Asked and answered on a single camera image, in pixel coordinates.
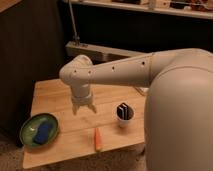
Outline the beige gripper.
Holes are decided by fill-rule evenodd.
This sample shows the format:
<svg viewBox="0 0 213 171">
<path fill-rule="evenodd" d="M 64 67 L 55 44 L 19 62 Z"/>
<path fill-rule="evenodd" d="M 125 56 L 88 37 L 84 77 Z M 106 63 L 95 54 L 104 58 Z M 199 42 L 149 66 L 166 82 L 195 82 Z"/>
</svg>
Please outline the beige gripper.
<svg viewBox="0 0 213 171">
<path fill-rule="evenodd" d="M 91 104 L 93 102 L 93 94 L 89 92 L 87 95 L 77 96 L 76 94 L 71 95 L 71 101 L 73 103 L 72 111 L 73 115 L 77 115 L 79 106 L 88 105 L 88 108 L 91 109 L 94 113 L 97 113 L 95 105 Z"/>
</svg>

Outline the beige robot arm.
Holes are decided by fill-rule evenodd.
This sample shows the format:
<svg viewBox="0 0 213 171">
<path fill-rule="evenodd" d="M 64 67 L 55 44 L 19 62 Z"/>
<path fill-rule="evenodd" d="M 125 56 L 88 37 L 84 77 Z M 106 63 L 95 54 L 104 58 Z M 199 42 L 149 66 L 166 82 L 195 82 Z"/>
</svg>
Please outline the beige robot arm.
<svg viewBox="0 0 213 171">
<path fill-rule="evenodd" d="M 76 107 L 92 103 L 92 84 L 146 87 L 147 171 L 213 171 L 213 53 L 177 49 L 98 65 L 79 55 L 59 75 Z"/>
</svg>

